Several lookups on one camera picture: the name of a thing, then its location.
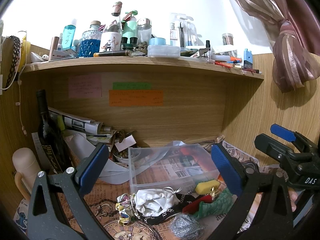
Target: blue lid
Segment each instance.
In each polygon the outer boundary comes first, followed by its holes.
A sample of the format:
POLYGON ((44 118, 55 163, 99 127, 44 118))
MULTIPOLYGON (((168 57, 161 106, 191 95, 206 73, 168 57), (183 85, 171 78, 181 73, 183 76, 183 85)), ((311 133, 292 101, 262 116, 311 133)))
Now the blue lid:
POLYGON ((166 45, 164 38, 151 38, 149 45, 166 45))

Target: storage box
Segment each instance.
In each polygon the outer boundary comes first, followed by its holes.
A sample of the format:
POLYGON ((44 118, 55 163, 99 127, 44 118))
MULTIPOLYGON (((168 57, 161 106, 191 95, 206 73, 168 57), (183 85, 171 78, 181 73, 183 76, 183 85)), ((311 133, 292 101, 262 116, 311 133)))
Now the storage box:
POLYGON ((159 148, 129 148, 131 193, 139 189, 182 187, 194 190, 199 182, 217 179, 219 171, 199 144, 159 148))

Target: cloth bag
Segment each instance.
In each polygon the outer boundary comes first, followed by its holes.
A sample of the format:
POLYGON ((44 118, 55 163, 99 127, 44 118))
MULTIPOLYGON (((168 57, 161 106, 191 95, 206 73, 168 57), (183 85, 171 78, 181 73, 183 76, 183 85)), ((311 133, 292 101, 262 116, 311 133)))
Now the cloth bag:
POLYGON ((180 190, 171 187, 139 189, 134 196, 135 208, 146 217, 157 217, 180 202, 175 194, 180 190))

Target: clock print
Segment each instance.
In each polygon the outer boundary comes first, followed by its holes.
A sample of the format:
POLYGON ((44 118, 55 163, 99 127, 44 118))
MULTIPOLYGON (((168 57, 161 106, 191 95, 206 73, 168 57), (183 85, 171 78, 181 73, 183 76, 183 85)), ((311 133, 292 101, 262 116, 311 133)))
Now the clock print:
POLYGON ((162 240, 160 234, 152 227, 141 221, 121 226, 118 220, 103 225, 116 240, 162 240))

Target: sponge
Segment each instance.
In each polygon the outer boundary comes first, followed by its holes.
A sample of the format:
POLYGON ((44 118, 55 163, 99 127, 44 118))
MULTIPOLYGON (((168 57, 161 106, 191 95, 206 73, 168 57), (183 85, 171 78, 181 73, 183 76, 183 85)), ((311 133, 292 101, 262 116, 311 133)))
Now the sponge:
POLYGON ((200 182, 195 188, 195 191, 199 195, 204 195, 204 194, 210 194, 212 193, 212 188, 214 187, 217 189, 220 186, 220 182, 216 181, 215 179, 209 180, 206 182, 200 182))

